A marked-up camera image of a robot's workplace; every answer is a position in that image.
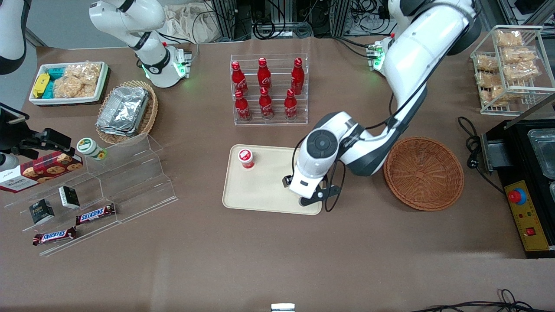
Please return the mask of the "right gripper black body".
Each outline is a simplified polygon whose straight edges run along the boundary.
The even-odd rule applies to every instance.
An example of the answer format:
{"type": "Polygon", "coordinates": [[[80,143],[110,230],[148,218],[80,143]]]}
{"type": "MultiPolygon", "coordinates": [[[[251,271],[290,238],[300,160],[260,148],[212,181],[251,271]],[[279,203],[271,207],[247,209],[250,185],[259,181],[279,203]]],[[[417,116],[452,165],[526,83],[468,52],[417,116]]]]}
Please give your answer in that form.
{"type": "Polygon", "coordinates": [[[32,138],[34,131],[26,122],[9,124],[1,122],[0,126],[0,151],[6,154],[20,155],[28,159],[34,159],[34,151],[20,148],[20,143],[32,138]]]}

